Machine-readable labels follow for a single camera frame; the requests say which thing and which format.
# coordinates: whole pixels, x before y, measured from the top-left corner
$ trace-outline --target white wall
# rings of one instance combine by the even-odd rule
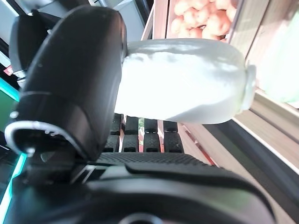
[[[108,7],[113,8],[114,6],[117,6],[119,3],[121,3],[123,0],[106,0]]]
[[[0,0],[0,37],[7,44],[9,44],[10,32],[15,17],[16,14],[7,7],[3,0]]]

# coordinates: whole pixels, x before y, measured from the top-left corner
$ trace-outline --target plastic bottle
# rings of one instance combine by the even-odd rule
[[[132,42],[115,113],[190,122],[222,123],[250,108],[255,66],[229,44],[205,39]]]

